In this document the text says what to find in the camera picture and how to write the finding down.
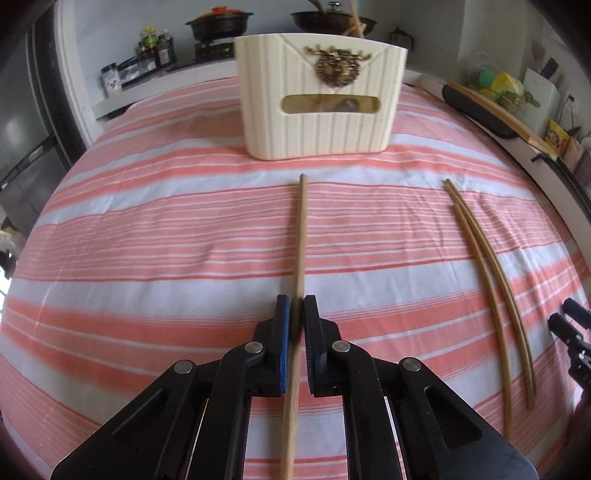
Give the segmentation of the steel spoon plain handle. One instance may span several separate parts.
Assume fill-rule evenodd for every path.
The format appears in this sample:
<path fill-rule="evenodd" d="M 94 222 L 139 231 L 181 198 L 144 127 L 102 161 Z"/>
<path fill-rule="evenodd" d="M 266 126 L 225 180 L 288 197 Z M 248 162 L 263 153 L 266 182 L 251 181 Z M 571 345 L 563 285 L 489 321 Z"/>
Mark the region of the steel spoon plain handle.
<path fill-rule="evenodd" d="M 345 113 L 356 113 L 360 111 L 360 101 L 356 97 L 342 97 L 338 102 L 335 102 L 332 111 L 334 112 L 345 112 Z"/>

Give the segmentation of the pink striped tablecloth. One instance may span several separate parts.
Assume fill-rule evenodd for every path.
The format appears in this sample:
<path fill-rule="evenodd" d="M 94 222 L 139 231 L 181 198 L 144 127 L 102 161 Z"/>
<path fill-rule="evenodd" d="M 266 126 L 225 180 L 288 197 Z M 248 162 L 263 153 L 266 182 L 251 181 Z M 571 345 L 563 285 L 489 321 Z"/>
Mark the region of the pink striped tablecloth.
<path fill-rule="evenodd" d="M 445 103 L 404 87 L 379 154 L 253 159 L 235 79 L 142 101 L 57 188 L 26 241 L 1 321 L 1 414 L 42 478 L 174 361 L 248 341 L 291 288 L 308 176 L 305 289 L 342 336 L 423 360 L 491 425 L 503 393 L 493 318 L 444 188 L 468 203 L 510 282 L 533 353 L 528 410 L 512 350 L 513 445 L 564 452 L 577 390 L 547 320 L 587 303 L 590 272 L 541 190 Z"/>

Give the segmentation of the wooden cutting board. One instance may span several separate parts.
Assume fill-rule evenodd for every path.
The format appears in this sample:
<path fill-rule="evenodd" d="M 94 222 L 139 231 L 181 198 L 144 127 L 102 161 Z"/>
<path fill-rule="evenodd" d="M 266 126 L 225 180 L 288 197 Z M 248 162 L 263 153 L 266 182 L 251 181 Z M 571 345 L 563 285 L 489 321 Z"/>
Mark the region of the wooden cutting board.
<path fill-rule="evenodd" d="M 515 115 L 505 110 L 500 105 L 478 94 L 474 90 L 464 87 L 456 82 L 449 81 L 444 86 L 446 85 L 453 87 L 454 89 L 468 96 L 470 99 L 476 101 L 489 112 L 493 113 L 497 118 L 501 119 L 511 129 L 513 129 L 517 133 L 517 137 L 525 141 L 531 147 L 534 147 L 538 151 L 542 152 L 548 158 L 551 158 L 552 160 L 557 160 L 559 158 L 559 156 L 544 142 L 542 138 L 540 138 Z"/>

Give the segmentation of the white knife block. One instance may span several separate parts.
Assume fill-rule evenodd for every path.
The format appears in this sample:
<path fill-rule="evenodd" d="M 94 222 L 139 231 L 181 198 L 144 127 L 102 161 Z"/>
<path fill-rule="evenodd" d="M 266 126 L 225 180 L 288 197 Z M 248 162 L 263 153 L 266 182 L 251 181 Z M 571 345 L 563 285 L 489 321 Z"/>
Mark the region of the white knife block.
<path fill-rule="evenodd" d="M 528 68 L 522 81 L 524 97 L 517 117 L 542 138 L 554 118 L 561 94 L 548 79 Z"/>

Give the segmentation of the yellow green bag bundle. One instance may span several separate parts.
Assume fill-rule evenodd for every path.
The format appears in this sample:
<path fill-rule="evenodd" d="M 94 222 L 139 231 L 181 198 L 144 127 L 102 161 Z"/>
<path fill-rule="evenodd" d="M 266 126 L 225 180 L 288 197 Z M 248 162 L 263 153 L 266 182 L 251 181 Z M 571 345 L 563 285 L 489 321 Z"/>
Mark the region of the yellow green bag bundle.
<path fill-rule="evenodd" d="M 502 70 L 484 51 L 476 52 L 468 61 L 467 80 L 470 89 L 512 114 L 517 114 L 527 104 L 534 108 L 541 106 L 521 81 Z"/>

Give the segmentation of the grey refrigerator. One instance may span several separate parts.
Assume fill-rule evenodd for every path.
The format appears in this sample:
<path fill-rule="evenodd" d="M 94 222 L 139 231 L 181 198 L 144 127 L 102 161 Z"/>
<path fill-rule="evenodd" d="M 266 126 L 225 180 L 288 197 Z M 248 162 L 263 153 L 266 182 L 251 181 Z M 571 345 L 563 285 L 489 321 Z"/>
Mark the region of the grey refrigerator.
<path fill-rule="evenodd" d="M 1 207 L 23 236 L 85 151 L 51 21 L 39 20 L 1 72 Z"/>

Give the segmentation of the glass french press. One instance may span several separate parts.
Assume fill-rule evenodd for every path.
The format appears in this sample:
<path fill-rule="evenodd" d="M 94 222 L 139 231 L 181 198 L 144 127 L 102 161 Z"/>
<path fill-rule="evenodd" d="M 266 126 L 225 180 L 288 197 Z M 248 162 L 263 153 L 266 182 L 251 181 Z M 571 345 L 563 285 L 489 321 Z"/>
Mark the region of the glass french press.
<path fill-rule="evenodd" d="M 401 48 L 405 48 L 409 52 L 412 52 L 414 50 L 414 44 L 415 44 L 414 37 L 410 33 L 401 29 L 400 27 L 396 27 L 391 32 L 390 40 L 393 45 L 396 45 Z"/>

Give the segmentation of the cream utensil holder box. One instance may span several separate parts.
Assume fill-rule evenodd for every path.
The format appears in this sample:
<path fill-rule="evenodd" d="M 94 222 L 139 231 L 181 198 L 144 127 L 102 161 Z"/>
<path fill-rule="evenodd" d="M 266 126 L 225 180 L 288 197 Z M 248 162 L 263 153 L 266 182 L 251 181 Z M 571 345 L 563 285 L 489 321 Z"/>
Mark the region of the cream utensil holder box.
<path fill-rule="evenodd" d="M 245 145 L 259 160 L 387 149 L 407 49 L 363 38 L 276 33 L 235 39 Z M 360 111 L 334 112 L 342 97 Z"/>

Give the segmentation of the spice jar rack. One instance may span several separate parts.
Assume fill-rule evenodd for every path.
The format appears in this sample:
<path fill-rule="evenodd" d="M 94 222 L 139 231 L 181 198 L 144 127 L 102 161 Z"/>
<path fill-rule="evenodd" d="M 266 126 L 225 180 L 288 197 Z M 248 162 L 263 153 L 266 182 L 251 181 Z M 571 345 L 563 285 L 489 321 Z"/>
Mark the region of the spice jar rack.
<path fill-rule="evenodd" d="M 101 79 L 107 98 L 121 93 L 124 89 L 135 85 L 148 74 L 145 66 L 136 58 L 131 57 L 120 64 L 111 63 L 101 69 Z"/>

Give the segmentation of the black gas cooktop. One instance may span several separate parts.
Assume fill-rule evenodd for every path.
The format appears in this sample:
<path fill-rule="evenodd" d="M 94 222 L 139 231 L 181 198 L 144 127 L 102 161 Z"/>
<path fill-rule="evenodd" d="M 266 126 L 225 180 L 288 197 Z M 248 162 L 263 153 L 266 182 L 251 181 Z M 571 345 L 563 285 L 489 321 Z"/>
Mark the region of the black gas cooktop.
<path fill-rule="evenodd" d="M 210 43 L 197 42 L 194 45 L 193 59 L 176 63 L 165 68 L 166 72 L 173 72 L 194 66 L 217 63 L 235 58 L 235 45 L 231 39 L 222 39 Z"/>

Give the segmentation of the condiment bottles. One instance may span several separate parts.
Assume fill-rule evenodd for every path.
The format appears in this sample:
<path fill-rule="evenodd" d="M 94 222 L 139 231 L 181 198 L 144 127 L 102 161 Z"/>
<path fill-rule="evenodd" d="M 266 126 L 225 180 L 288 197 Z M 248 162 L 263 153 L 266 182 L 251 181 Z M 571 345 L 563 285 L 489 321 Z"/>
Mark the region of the condiment bottles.
<path fill-rule="evenodd" d="M 136 46 L 136 58 L 142 73 L 171 68 L 176 64 L 172 35 L 166 29 L 158 32 L 151 25 L 143 26 Z"/>

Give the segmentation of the dark wok with lid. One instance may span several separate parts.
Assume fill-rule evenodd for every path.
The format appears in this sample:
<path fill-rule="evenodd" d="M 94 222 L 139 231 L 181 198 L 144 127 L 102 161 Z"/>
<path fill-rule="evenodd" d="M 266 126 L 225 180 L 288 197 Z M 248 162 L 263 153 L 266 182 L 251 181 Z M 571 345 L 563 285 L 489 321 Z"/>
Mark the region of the dark wok with lid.
<path fill-rule="evenodd" d="M 349 10 L 348 1 L 329 1 L 327 4 L 322 1 L 311 1 L 314 9 L 310 11 L 294 12 L 290 17 L 294 21 L 294 25 L 303 30 L 305 33 L 318 33 L 328 35 L 342 35 L 351 21 L 351 10 Z M 359 7 L 358 14 L 361 23 L 367 25 L 365 36 L 369 35 L 377 26 L 377 21 L 368 17 L 360 15 Z"/>

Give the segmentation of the black pot red lid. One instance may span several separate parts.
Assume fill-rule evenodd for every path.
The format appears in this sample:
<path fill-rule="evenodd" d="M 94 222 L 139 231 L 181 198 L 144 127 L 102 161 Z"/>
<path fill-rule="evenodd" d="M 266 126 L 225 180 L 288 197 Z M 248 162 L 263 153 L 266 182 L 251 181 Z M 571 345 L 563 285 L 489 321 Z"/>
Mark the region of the black pot red lid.
<path fill-rule="evenodd" d="M 252 12 L 218 6 L 210 12 L 186 22 L 190 26 L 193 39 L 210 43 L 225 38 L 235 38 L 245 34 Z"/>

